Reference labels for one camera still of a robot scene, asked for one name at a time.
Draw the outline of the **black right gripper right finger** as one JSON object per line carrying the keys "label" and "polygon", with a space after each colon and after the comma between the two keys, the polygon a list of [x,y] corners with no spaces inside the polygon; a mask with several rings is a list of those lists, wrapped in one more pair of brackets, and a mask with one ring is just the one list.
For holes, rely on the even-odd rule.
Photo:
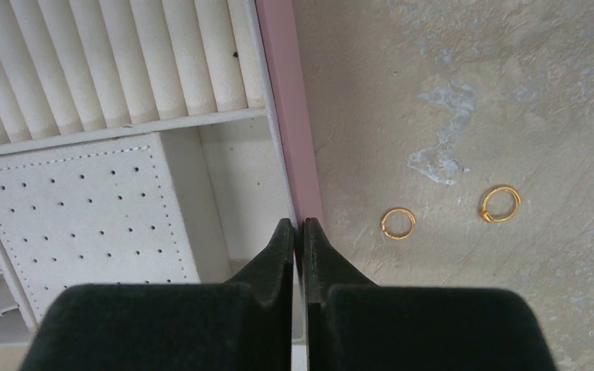
{"label": "black right gripper right finger", "polygon": [[303,223],[311,370],[553,370],[533,311],[498,288],[384,287]]}

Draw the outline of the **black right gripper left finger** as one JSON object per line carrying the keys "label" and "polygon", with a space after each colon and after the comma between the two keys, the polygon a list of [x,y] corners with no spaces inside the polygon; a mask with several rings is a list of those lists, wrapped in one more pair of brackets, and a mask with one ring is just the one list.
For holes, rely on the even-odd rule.
{"label": "black right gripper left finger", "polygon": [[295,230],[220,284],[83,284],[49,307],[24,370],[288,370]]}

